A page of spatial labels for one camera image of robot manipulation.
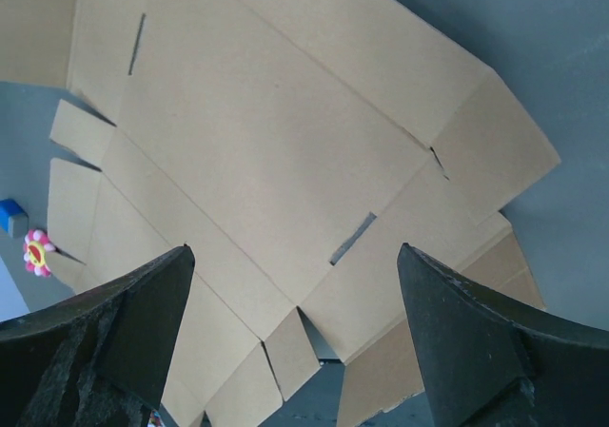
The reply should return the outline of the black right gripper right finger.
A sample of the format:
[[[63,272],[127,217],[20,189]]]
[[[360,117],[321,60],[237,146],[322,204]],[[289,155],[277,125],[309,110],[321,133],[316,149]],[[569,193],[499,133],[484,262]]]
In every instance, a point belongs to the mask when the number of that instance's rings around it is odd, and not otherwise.
[[[397,267],[435,425],[607,425],[606,331],[507,297],[409,244]]]

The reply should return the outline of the brown cardboard box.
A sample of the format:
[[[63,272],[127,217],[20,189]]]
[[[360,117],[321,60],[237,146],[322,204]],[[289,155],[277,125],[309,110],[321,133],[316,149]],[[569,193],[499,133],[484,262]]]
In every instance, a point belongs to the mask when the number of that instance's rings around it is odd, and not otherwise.
[[[491,67],[395,0],[1,0],[1,77],[59,87],[42,269],[76,293],[187,243],[163,403],[257,426],[344,364],[337,422],[422,392],[403,243],[541,306],[501,209],[560,161]]]

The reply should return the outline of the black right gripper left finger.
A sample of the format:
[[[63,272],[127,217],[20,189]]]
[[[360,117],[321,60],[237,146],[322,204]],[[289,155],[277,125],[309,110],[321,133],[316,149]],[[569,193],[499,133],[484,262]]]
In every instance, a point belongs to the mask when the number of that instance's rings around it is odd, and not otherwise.
[[[194,268],[184,244],[2,322],[2,425],[147,425],[161,405]]]

